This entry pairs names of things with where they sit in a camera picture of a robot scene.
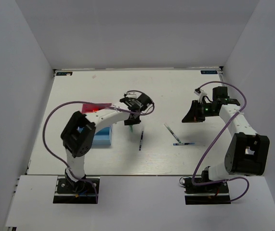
white wall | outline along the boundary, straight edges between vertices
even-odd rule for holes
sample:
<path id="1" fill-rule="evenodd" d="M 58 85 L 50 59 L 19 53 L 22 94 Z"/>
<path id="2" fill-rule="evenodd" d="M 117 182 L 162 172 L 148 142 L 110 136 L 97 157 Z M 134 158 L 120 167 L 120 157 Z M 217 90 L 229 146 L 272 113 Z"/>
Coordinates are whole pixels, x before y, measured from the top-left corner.
<path id="1" fill-rule="evenodd" d="M 0 230 L 24 174 L 52 69 L 14 0 L 0 0 Z"/>
<path id="2" fill-rule="evenodd" d="M 248 98 L 245 114 L 270 138 L 266 180 L 275 201 L 275 1 L 261 0 L 224 68 Z"/>
<path id="3" fill-rule="evenodd" d="M 52 68 L 224 65 L 258 0 L 16 0 Z"/>

black label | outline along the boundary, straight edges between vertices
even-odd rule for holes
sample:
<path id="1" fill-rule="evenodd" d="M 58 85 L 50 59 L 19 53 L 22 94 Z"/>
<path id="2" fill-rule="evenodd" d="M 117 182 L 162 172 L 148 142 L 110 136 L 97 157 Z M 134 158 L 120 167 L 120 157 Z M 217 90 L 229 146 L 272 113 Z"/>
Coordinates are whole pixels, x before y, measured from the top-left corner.
<path id="1" fill-rule="evenodd" d="M 200 71 L 202 75 L 216 75 L 218 74 L 217 71 L 209 71 L 209 70 L 205 70 L 205 71 Z"/>
<path id="2" fill-rule="evenodd" d="M 56 76 L 71 76 L 73 74 L 72 71 L 69 72 L 57 72 Z"/>

gray wall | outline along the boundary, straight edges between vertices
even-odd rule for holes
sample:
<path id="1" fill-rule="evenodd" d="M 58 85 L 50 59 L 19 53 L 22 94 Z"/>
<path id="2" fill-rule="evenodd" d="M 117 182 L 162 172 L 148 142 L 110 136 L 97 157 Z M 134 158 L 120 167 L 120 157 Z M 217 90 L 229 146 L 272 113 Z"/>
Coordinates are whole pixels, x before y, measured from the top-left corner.
<path id="1" fill-rule="evenodd" d="M 0 230 L 24 174 L 52 69 L 14 0 L 0 0 Z"/>
<path id="2" fill-rule="evenodd" d="M 248 98 L 245 115 L 271 146 L 265 177 L 275 201 L 275 1 L 261 0 L 224 68 Z"/>
<path id="3" fill-rule="evenodd" d="M 258 0 L 16 0 L 52 68 L 224 65 Z"/>

marker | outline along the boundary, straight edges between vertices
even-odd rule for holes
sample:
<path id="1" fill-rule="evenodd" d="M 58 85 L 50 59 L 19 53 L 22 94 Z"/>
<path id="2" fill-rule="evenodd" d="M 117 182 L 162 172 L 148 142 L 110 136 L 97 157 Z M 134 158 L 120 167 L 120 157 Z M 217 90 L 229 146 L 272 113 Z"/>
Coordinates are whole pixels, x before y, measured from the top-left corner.
<path id="1" fill-rule="evenodd" d="M 180 145 L 191 145 L 195 143 L 173 143 L 174 146 L 180 146 Z"/>
<path id="2" fill-rule="evenodd" d="M 141 141 L 139 141 L 139 151 L 142 149 L 144 130 L 142 131 Z"/>
<path id="3" fill-rule="evenodd" d="M 180 139 L 175 135 L 175 133 L 173 133 L 173 131 L 170 129 L 170 127 L 167 126 L 166 123 L 164 123 L 164 126 L 167 128 L 168 131 L 170 131 L 170 133 L 172 134 L 172 136 L 173 136 L 179 143 L 181 143 Z"/>

white panel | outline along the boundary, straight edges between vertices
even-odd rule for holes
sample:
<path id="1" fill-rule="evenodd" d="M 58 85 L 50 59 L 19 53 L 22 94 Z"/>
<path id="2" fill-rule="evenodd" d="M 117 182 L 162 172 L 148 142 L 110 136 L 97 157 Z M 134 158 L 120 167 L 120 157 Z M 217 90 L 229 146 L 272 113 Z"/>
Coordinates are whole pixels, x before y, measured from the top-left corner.
<path id="1" fill-rule="evenodd" d="M 52 69 L 18 6 L 0 0 L 0 230 L 51 87 Z"/>
<path id="2" fill-rule="evenodd" d="M 275 201 L 275 1 L 260 1 L 224 70 L 248 99 L 248 122 L 270 138 L 265 178 Z"/>
<path id="3" fill-rule="evenodd" d="M 264 177 L 231 205 L 185 205 L 179 177 L 101 177 L 97 205 L 53 204 L 56 176 L 22 176 L 7 226 L 27 231 L 273 231 L 275 205 Z M 231 197 L 245 189 L 228 183 Z"/>
<path id="4" fill-rule="evenodd" d="M 217 117 L 207 117 L 203 123 L 181 123 L 197 99 L 194 89 L 205 82 L 219 80 L 218 75 L 202 75 L 200 71 L 139 70 L 139 71 L 77 71 L 72 76 L 56 76 L 44 118 L 58 105 L 85 100 L 94 103 L 113 103 L 128 90 L 142 90 L 155 102 L 153 114 L 141 117 L 141 124 L 133 126 L 133 133 L 123 122 L 113 126 L 112 146 L 92 148 L 85 157 L 88 175 L 131 174 L 192 174 L 202 154 L 224 127 Z M 212 97 L 209 84 L 203 89 Z M 46 139 L 50 148 L 62 158 L 66 157 L 60 134 L 72 114 L 81 110 L 81 104 L 69 105 L 56 112 L 47 127 Z M 167 123 L 182 142 L 195 142 L 191 146 L 173 146 L 177 142 L 163 126 Z M 139 142 L 142 127 L 142 150 Z M 231 136 L 228 131 L 214 145 L 200 171 L 221 162 Z M 63 175 L 64 164 L 50 155 L 42 142 L 42 129 L 31 156 L 29 174 Z"/>
<path id="5" fill-rule="evenodd" d="M 17 0 L 61 68 L 224 65 L 258 0 Z"/>

